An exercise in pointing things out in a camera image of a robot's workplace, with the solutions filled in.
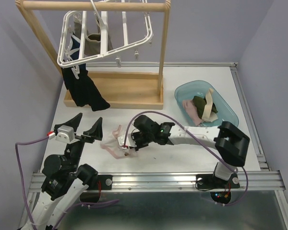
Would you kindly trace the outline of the pink mauve underwear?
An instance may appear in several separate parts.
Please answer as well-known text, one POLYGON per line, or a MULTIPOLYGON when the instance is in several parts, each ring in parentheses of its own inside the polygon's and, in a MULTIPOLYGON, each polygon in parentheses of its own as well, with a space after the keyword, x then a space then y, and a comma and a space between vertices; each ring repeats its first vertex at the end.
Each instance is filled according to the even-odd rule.
POLYGON ((190 117, 190 119, 196 126, 199 126, 203 122, 202 119, 198 116, 197 108, 193 104, 192 100, 183 100, 182 106, 187 115, 190 117))

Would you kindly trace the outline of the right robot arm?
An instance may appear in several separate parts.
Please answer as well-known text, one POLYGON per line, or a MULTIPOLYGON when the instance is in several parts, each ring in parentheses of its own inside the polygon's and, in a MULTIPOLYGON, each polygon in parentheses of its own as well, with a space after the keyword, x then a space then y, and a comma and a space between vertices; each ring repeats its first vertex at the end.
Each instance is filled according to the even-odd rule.
POLYGON ((205 148, 219 162, 211 175, 213 185, 222 187, 237 171, 243 168, 250 138, 229 121, 219 126, 183 126, 177 121, 158 124, 146 115, 138 116, 133 126, 138 130, 127 135, 128 147, 138 150, 150 143, 159 145, 197 145, 205 148))

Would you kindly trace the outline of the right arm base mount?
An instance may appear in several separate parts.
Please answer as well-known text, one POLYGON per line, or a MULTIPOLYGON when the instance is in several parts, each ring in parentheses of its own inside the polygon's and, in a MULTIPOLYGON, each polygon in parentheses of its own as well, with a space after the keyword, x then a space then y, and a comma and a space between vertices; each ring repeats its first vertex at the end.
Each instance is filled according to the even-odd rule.
POLYGON ((198 174, 196 176, 195 185, 199 190, 240 188, 239 179, 236 173, 233 173, 228 180, 217 178, 212 173, 198 174))

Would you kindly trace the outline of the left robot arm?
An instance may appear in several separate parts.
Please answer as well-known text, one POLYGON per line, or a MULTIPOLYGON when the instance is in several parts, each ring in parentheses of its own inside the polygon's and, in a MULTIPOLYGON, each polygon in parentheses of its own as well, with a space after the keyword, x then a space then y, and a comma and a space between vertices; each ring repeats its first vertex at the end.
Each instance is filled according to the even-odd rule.
POLYGON ((33 211, 25 204, 29 219, 22 226, 23 230, 55 230, 82 192, 95 186, 101 190, 97 170, 79 162, 85 143, 102 140, 103 119, 100 117, 89 130, 77 135, 82 116, 79 113, 69 121, 55 125, 45 138, 40 139, 55 139, 64 143, 66 148, 63 154, 46 157, 42 169, 45 179, 39 199, 33 211))

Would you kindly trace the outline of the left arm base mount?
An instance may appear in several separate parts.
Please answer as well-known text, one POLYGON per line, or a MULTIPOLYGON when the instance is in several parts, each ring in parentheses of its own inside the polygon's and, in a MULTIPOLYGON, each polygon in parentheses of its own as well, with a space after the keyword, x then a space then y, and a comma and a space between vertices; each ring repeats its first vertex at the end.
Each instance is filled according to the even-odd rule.
POLYGON ((87 191, 107 191, 112 189, 113 175, 100 174, 89 184, 87 191))

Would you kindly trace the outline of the black underwear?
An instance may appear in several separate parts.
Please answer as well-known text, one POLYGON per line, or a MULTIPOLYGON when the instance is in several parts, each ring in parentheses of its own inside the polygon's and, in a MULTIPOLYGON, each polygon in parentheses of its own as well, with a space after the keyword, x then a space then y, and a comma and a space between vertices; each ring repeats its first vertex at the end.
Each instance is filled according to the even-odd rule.
POLYGON ((102 97, 94 82, 88 77, 86 65, 79 66, 79 74, 74 74, 72 67, 62 68, 62 76, 66 89, 70 92, 76 106, 89 105, 93 112, 106 110, 110 104, 102 97))

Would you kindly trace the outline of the dark green underwear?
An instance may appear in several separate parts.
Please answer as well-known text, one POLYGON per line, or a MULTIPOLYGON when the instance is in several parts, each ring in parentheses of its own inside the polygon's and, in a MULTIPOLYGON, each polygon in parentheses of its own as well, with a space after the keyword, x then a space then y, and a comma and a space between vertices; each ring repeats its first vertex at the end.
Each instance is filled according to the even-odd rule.
POLYGON ((218 110, 213 102, 212 94, 214 90, 209 88, 205 97, 194 96, 193 97, 193 104, 197 108, 198 116, 204 122, 214 122, 218 119, 217 113, 218 110))

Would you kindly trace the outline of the light pink underwear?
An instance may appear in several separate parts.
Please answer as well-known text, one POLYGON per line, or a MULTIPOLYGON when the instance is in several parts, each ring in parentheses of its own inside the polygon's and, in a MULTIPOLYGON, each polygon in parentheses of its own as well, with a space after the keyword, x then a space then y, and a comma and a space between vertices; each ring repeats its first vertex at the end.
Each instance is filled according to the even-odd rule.
POLYGON ((119 125, 117 129, 111 131, 106 137, 103 137, 100 142, 101 149, 107 151, 112 157, 117 160, 125 158, 136 158, 137 153, 132 150, 124 150, 119 146, 119 137, 124 137, 125 130, 122 125, 119 125))

